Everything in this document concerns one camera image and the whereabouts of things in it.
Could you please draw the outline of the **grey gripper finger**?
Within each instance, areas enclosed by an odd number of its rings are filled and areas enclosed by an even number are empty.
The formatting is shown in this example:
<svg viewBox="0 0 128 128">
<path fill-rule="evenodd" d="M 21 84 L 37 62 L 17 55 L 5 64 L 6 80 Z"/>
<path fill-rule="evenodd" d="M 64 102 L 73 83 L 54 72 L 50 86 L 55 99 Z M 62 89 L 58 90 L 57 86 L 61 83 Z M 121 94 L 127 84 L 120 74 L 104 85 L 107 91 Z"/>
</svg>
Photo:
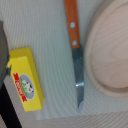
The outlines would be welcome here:
<svg viewBox="0 0 128 128">
<path fill-rule="evenodd" d="M 8 43 L 4 31 L 4 24 L 2 21 L 0 21 L 0 85 L 3 84 L 5 77 L 10 74 L 11 69 L 7 67 L 8 62 Z"/>
</svg>

